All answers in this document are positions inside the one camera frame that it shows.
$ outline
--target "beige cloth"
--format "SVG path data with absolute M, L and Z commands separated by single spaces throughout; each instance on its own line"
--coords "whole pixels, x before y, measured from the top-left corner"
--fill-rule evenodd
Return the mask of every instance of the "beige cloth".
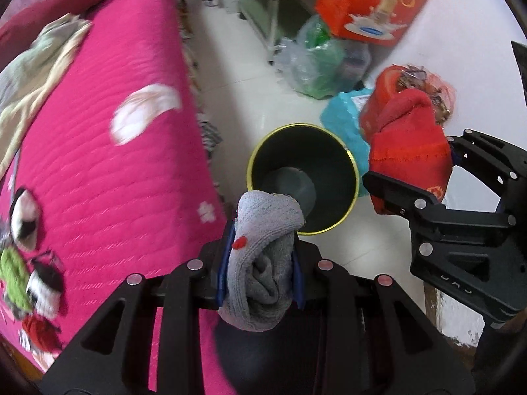
M 47 25 L 31 48 L 0 73 L 0 177 L 49 94 L 75 57 L 91 22 L 67 14 Z

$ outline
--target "dark pink blanket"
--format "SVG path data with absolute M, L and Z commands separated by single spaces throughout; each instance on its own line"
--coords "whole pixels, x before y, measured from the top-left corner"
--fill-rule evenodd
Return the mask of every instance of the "dark pink blanket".
M 175 0 L 107 0 L 92 18 L 75 61 L 24 139 L 15 186 L 30 189 L 41 206 L 38 250 L 51 248 L 64 264 L 64 307 L 54 324 L 65 343 L 128 274 L 169 273 L 221 237 L 225 225 L 185 77 Z M 115 145 L 115 109 L 153 83 L 174 87 L 182 109 Z M 8 184 L 0 196 L 4 217 Z M 201 314 L 202 360 L 207 394 L 223 395 L 234 391 L 217 363 L 216 319 L 215 312 Z M 0 319 L 14 346 L 19 329 L 19 322 Z M 156 361 L 155 354 L 152 387 Z

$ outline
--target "bed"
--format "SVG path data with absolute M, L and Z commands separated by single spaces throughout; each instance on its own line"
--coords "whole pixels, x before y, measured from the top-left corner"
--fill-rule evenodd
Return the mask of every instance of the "bed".
M 226 221 L 202 146 L 174 0 L 104 0 L 87 17 L 91 30 L 29 128 L 0 193 L 4 220 L 20 186 L 41 208 L 37 251 L 53 250 L 63 267 L 65 293 L 53 324 L 64 345 L 129 274 L 169 273 L 221 237 Z M 116 145 L 115 110 L 150 84 L 173 87 L 180 108 Z M 233 393 L 215 359 L 217 314 L 203 311 L 201 319 L 206 391 Z M 13 346 L 19 329 L 19 321 L 0 319 Z M 156 352 L 154 343 L 151 389 Z M 42 360 L 24 354 L 45 371 Z

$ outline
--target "red spot on sock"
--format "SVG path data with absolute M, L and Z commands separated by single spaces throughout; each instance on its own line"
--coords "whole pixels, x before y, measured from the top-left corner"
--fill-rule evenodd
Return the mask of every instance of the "red spot on sock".
M 233 250 L 239 250 L 247 245 L 247 238 L 245 236 L 240 236 L 233 242 Z

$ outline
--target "white tile floor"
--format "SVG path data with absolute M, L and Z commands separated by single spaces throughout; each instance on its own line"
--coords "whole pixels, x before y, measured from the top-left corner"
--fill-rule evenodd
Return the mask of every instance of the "white tile floor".
M 188 3 L 204 102 L 224 138 L 212 172 L 226 198 L 235 203 L 246 191 L 247 161 L 260 139 L 288 123 L 320 125 L 327 102 L 289 88 L 267 64 L 264 47 L 247 21 L 200 0 Z M 409 271 L 408 223 L 397 216 L 376 215 L 369 197 L 360 198 L 341 225 L 306 240 L 353 274 L 390 274 L 424 309 L 423 283 Z

